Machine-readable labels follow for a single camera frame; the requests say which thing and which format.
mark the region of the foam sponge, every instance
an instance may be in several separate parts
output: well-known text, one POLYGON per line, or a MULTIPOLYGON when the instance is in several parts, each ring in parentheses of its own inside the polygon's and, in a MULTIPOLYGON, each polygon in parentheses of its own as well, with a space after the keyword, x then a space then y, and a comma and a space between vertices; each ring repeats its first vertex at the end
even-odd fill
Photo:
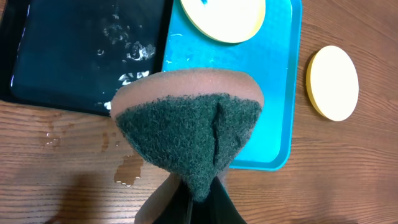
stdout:
POLYGON ((249 140, 263 101, 244 73, 182 70, 120 89, 111 115, 146 161, 179 175, 201 202, 249 140))

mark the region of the round sponge pad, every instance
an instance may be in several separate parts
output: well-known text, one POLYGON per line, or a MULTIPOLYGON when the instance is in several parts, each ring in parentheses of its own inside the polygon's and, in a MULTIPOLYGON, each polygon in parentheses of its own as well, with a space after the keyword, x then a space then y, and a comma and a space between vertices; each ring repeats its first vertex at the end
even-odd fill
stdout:
POLYGON ((307 91, 315 109, 323 116, 342 121, 358 101, 358 76, 348 54, 336 46, 322 48, 307 70, 307 91))
POLYGON ((266 15, 265 0, 181 0, 191 22, 208 37, 240 43, 253 37, 266 15))

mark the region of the wooden table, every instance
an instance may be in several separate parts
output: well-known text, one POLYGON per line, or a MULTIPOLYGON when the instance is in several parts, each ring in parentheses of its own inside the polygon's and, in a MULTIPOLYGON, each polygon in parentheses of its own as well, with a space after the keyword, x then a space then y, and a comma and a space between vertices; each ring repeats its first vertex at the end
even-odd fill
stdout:
MULTIPOLYGON (((248 223, 398 222, 398 1, 303 5, 290 159, 277 172, 231 170, 229 194, 248 223), (343 122, 317 114, 305 91, 308 60, 326 45, 358 71, 343 122)), ((167 176, 108 118, 0 103, 0 223, 132 223, 167 176)))

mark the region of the teal plastic tray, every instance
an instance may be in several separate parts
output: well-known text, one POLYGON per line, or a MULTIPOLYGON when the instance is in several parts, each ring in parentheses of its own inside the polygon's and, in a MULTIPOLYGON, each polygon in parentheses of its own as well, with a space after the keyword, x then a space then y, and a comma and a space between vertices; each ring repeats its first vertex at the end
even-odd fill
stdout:
POLYGON ((252 138, 230 168, 278 170, 289 158, 301 23, 301 0, 267 0, 260 31, 241 44, 224 44, 197 30, 180 1, 174 0, 163 71, 242 71, 250 74, 264 93, 264 109, 252 138))

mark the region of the green scrub pad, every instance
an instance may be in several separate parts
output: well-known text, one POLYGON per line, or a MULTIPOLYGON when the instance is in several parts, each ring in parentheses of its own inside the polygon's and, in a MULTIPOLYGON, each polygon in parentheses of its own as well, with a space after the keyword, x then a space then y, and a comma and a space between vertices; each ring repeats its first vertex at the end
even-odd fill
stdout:
POLYGON ((202 202, 249 140, 261 110, 257 101, 226 93, 166 96, 124 110, 116 123, 146 161, 179 175, 202 202))

